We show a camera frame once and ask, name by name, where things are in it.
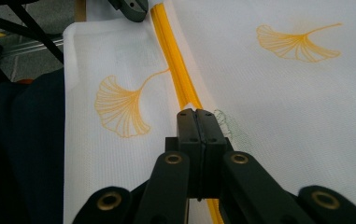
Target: ginkgo leaf print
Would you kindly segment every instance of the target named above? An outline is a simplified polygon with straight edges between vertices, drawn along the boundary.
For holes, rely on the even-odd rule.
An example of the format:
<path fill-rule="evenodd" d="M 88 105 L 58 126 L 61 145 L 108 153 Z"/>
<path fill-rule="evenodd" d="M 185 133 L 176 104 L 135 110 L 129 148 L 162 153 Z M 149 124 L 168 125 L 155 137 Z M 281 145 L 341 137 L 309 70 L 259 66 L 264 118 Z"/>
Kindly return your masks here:
<path fill-rule="evenodd" d="M 148 133 L 150 126 L 140 114 L 140 95 L 150 79 L 168 70 L 149 76 L 136 91 L 128 91 L 118 85 L 115 76 L 106 77 L 99 86 L 95 100 L 95 109 L 102 125 L 121 137 Z"/>
<path fill-rule="evenodd" d="M 275 32 L 268 25 L 257 28 L 257 39 L 264 49 L 274 52 L 278 57 L 296 59 L 308 63 L 334 58 L 340 55 L 337 50 L 325 49 L 309 40 L 309 35 L 341 23 L 324 26 L 302 35 L 291 35 Z"/>

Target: brass grommet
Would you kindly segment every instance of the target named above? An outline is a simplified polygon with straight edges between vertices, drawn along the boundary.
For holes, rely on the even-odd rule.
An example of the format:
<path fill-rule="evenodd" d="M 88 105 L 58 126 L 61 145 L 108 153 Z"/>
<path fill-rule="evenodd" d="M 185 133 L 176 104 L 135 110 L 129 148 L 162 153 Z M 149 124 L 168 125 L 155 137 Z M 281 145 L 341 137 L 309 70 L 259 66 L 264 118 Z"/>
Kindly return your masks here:
<path fill-rule="evenodd" d="M 182 161 L 182 158 L 177 154 L 171 154 L 165 157 L 165 161 L 169 164 L 178 164 Z"/>
<path fill-rule="evenodd" d="M 111 198 L 112 202 L 105 202 L 107 198 Z M 102 211 L 112 210 L 115 207 L 118 207 L 121 203 L 121 195 L 116 191 L 106 192 L 98 200 L 98 208 Z"/>
<path fill-rule="evenodd" d="M 337 209 L 340 206 L 340 202 L 337 200 L 337 198 L 330 193 L 317 190 L 312 192 L 311 197 L 315 203 L 327 209 Z M 325 202 L 320 197 L 328 198 L 330 202 Z"/>
<path fill-rule="evenodd" d="M 241 154 L 234 154 L 231 156 L 231 161 L 238 164 L 245 164 L 249 161 L 248 157 Z"/>

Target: white fabric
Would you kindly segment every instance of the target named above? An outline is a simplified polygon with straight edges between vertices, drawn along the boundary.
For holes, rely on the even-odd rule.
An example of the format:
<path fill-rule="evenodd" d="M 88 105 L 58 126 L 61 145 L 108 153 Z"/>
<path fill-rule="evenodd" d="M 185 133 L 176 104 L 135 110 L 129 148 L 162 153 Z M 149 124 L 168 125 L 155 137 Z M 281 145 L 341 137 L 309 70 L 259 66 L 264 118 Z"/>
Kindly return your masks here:
<path fill-rule="evenodd" d="M 150 75 L 168 66 L 150 17 L 75 23 L 64 31 L 65 152 L 64 223 L 99 189 L 134 189 L 149 179 L 164 152 L 167 136 L 176 136 L 178 99 L 169 72 L 150 79 L 140 95 L 146 134 L 120 137 L 102 126 L 95 109 L 102 80 L 136 91 Z"/>
<path fill-rule="evenodd" d="M 164 1 L 202 105 L 235 150 L 251 153 L 284 189 L 321 185 L 356 203 L 356 1 Z M 309 35 L 340 55 L 278 57 L 256 30 Z"/>

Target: background floor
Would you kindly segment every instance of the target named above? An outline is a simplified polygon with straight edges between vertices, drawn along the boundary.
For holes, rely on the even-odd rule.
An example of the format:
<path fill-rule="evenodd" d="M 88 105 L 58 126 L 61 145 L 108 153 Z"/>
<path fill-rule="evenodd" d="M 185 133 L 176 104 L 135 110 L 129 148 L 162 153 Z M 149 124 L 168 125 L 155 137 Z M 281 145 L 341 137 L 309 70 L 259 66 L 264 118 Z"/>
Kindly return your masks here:
<path fill-rule="evenodd" d="M 75 0 L 40 0 L 24 6 L 47 34 L 61 34 L 75 21 Z M 0 6 L 0 18 L 22 24 L 21 20 L 7 6 Z M 0 37 L 0 44 L 8 49 L 32 40 L 9 34 Z M 0 67 L 11 81 L 35 79 L 45 73 L 62 68 L 63 65 L 47 50 L 37 50 L 0 59 Z"/>

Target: black metal frame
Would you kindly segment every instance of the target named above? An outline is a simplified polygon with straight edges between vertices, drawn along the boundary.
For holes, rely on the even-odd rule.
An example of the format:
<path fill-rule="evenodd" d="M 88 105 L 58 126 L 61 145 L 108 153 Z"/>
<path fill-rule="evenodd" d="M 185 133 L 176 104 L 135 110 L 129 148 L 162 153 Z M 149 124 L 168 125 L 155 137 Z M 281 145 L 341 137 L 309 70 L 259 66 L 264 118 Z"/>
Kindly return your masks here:
<path fill-rule="evenodd" d="M 36 21 L 26 12 L 17 0 L 7 0 L 7 5 L 12 11 L 25 23 L 25 26 L 16 24 L 11 21 L 0 19 L 0 28 L 11 33 L 23 35 L 42 42 L 49 51 L 60 61 L 64 63 L 64 54 L 58 49 L 58 47 L 52 42 Z"/>
<path fill-rule="evenodd" d="M 148 0 L 108 0 L 108 2 L 130 21 L 142 22 L 149 11 Z"/>
<path fill-rule="evenodd" d="M 220 199 L 224 223 L 356 223 L 356 206 L 320 186 L 285 191 L 250 154 L 234 151 L 215 116 L 178 113 L 178 137 L 150 179 L 129 192 L 109 187 L 93 194 L 74 223 L 187 223 L 189 198 Z"/>

